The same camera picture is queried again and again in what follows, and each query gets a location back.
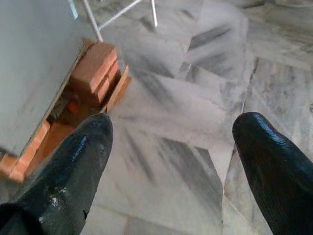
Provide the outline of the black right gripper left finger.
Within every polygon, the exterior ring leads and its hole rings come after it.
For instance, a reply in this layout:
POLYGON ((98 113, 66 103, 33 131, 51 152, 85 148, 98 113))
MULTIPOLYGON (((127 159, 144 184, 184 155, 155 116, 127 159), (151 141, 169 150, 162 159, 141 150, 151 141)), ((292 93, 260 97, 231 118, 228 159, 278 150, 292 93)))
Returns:
POLYGON ((113 143, 106 114, 85 119, 13 198, 0 206, 3 235, 78 235, 113 143))

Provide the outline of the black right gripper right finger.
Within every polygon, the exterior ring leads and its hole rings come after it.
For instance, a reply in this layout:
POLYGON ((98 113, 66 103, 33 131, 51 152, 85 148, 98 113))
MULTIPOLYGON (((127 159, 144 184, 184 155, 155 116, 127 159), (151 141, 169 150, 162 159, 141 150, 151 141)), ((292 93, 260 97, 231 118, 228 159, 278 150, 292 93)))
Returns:
POLYGON ((275 235, 313 233, 313 163, 260 113, 239 115, 232 134, 257 205, 275 235))

